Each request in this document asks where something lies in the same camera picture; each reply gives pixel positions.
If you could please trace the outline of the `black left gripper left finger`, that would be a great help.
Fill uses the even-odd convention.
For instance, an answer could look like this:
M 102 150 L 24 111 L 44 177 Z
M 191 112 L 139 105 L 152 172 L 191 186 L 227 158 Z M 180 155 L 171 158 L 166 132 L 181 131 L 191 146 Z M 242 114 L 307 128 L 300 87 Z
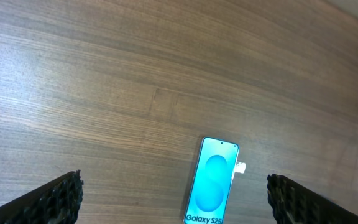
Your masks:
M 71 171 L 0 206 L 0 224 L 74 224 L 82 201 L 80 171 Z

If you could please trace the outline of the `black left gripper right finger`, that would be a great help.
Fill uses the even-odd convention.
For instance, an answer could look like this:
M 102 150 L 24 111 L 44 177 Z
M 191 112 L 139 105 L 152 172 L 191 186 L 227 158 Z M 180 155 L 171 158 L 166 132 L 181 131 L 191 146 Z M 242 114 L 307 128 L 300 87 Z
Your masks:
M 278 224 L 358 224 L 358 215 L 284 175 L 268 175 L 267 189 Z

